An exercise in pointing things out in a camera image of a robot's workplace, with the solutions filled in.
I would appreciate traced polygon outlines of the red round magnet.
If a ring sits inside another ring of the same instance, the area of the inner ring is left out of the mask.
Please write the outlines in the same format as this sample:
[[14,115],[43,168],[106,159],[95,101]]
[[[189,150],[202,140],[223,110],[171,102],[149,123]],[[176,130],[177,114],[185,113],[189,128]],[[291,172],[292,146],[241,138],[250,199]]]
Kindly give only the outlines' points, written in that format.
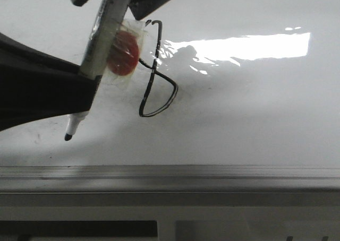
[[136,37],[124,30],[117,32],[111,46],[107,66],[119,76],[131,74],[139,61],[139,46]]

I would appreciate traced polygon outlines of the aluminium whiteboard frame rail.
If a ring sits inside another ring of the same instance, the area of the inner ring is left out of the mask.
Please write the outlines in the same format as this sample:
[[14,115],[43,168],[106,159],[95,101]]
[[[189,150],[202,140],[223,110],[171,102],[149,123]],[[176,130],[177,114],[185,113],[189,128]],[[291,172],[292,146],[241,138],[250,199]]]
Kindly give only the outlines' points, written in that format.
[[339,168],[261,165],[19,166],[1,168],[2,193],[338,191]]

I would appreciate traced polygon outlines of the grey cabinet below whiteboard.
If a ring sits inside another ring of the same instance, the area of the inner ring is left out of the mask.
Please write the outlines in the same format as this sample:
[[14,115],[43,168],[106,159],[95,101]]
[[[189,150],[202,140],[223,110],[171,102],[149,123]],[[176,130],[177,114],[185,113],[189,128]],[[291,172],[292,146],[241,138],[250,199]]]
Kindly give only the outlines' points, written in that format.
[[1,194],[1,240],[339,240],[337,190]]

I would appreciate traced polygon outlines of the white whiteboard marker pen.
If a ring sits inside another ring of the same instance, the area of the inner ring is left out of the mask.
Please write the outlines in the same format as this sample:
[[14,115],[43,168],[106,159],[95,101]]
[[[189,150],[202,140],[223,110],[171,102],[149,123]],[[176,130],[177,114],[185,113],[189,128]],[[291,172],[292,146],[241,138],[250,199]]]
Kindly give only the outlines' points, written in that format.
[[94,81],[93,103],[106,67],[107,57],[130,0],[102,0],[78,74]]

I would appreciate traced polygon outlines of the white whiteboard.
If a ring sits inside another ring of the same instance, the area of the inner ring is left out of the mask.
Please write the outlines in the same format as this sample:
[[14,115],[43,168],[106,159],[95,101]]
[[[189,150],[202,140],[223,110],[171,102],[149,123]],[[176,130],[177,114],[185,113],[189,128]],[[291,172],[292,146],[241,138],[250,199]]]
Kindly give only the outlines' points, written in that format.
[[178,85],[152,118],[149,72],[105,74],[66,142],[65,116],[1,133],[1,165],[339,166],[339,0],[172,0],[159,70]]

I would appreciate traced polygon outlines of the clear adhesive tape piece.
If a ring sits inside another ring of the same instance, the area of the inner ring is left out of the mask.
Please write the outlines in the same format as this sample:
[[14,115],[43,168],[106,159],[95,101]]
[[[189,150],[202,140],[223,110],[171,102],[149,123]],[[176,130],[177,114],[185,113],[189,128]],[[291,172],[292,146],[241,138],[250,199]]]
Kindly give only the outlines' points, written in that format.
[[146,22],[125,19],[121,23],[106,58],[104,83],[125,89],[135,72],[143,49]]

